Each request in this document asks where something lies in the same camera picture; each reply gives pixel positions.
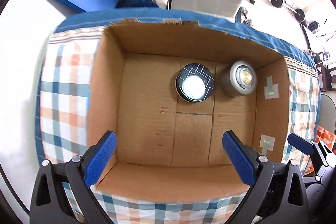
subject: blue gripper pad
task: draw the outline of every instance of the blue gripper pad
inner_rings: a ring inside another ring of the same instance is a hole
[[[117,135],[110,131],[106,140],[98,147],[85,169],[84,183],[87,187],[96,184],[107,162],[117,147]]]
[[[223,134],[222,144],[242,182],[252,187],[256,182],[255,167],[245,155],[242,148],[239,147],[228,132]]]
[[[314,153],[313,144],[311,144],[304,138],[301,138],[300,136],[294,133],[289,134],[287,141],[290,145],[292,145],[293,147],[300,150],[302,153],[306,155],[313,155]]]

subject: silver puck light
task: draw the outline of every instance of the silver puck light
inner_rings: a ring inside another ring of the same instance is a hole
[[[229,96],[248,95],[256,89],[257,75],[249,63],[237,61],[224,71],[220,82]]]

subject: cardboard box flap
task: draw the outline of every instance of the cardboard box flap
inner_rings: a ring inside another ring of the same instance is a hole
[[[122,22],[110,25],[126,52],[167,55],[233,64],[245,60],[263,67],[282,55],[249,39],[184,24]]]
[[[166,168],[121,162],[116,163],[98,187],[106,193],[157,203],[209,200],[248,189],[233,165]]]
[[[136,17],[131,17],[131,18],[124,18],[123,20],[114,25],[124,25],[129,24],[130,22],[148,24],[147,22],[142,22],[141,20],[138,20]],[[165,18],[162,20],[162,22],[153,24],[177,24],[177,25],[190,25],[194,27],[199,27],[197,20],[181,20],[180,18]]]

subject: white tape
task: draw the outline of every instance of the white tape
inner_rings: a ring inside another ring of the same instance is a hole
[[[268,146],[268,151],[273,151],[275,138],[271,137],[271,136],[267,136],[267,135],[261,135],[259,147],[264,147],[265,146],[265,141],[266,141],[267,146]]]
[[[265,86],[264,87],[264,94],[265,94],[265,99],[279,98],[278,84],[273,85],[273,89],[272,89],[271,92],[269,91],[269,87]]]

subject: black puck light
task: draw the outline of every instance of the black puck light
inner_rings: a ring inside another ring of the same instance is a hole
[[[215,81],[209,69],[198,63],[182,68],[176,78],[176,90],[188,102],[201,102],[211,96]]]

